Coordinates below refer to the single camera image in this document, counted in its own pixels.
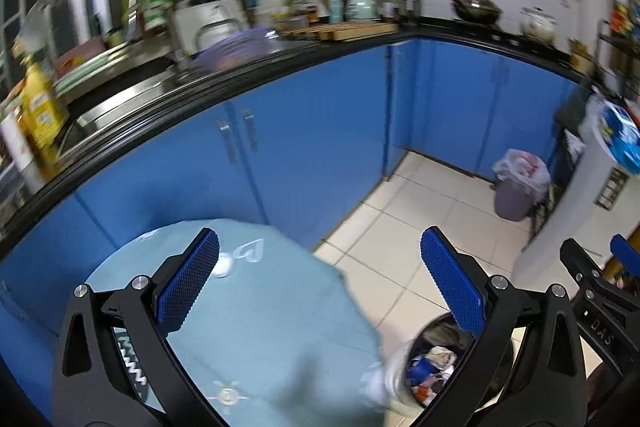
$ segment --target wooden board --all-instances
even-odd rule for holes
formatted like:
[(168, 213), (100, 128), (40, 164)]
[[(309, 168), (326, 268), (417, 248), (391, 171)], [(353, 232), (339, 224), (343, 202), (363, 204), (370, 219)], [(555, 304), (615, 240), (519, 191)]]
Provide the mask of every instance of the wooden board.
[(381, 22), (341, 22), (321, 24), (286, 32), (286, 35), (314, 35), (321, 41), (350, 41), (398, 31), (398, 25)]

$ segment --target metal screw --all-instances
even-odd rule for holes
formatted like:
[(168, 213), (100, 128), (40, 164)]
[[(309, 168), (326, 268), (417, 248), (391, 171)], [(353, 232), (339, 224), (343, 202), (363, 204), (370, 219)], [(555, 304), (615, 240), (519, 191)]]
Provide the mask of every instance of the metal screw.
[(502, 275), (494, 275), (493, 277), (491, 277), (491, 284), (497, 290), (504, 290), (509, 285), (509, 282)]
[(81, 284), (79, 286), (76, 286), (76, 289), (74, 290), (74, 295), (76, 297), (84, 297), (84, 295), (89, 291), (89, 286), (87, 286), (86, 284)]
[(553, 295), (555, 295), (556, 297), (564, 297), (566, 295), (564, 287), (559, 284), (554, 284), (553, 286), (551, 286), (551, 293), (553, 293)]
[(137, 277), (133, 277), (131, 281), (134, 290), (142, 290), (147, 284), (149, 284), (149, 277), (146, 275), (138, 275)]

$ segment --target blue gripper pad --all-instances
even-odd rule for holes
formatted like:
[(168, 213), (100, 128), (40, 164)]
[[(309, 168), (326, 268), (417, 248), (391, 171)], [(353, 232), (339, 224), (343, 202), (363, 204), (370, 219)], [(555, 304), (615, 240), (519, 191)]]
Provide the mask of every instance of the blue gripper pad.
[(422, 233), (420, 255), (456, 322), (476, 339), (484, 329), (484, 300), (456, 260), (456, 250), (437, 227)]
[(611, 238), (609, 250), (633, 277), (640, 276), (640, 254), (619, 233)]
[(164, 287), (159, 288), (156, 299), (156, 327), (162, 335), (180, 329), (218, 262), (219, 253), (218, 236), (203, 229), (183, 254), (175, 256), (182, 258), (181, 264)]

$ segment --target light blue tablecloth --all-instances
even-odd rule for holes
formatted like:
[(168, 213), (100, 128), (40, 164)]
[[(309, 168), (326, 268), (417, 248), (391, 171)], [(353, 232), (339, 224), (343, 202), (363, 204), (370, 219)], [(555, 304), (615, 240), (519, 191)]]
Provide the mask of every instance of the light blue tablecloth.
[[(175, 223), (120, 248), (87, 283), (106, 291), (152, 275), (203, 227), (218, 234), (220, 251), (234, 256), (234, 266), (228, 277), (209, 278), (182, 328), (167, 340), (226, 422), (383, 425), (383, 412), (362, 392), (380, 363), (376, 330), (337, 269), (271, 227), (229, 219)], [(146, 402), (160, 409), (152, 393)]]

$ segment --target purple basket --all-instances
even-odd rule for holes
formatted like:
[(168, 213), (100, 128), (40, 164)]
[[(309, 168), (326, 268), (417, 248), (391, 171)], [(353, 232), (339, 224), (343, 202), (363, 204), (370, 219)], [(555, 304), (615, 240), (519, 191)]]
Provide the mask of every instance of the purple basket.
[(271, 28), (259, 27), (235, 33), (204, 50), (193, 64), (216, 73), (264, 57), (279, 49), (277, 40), (267, 37), (272, 32)]

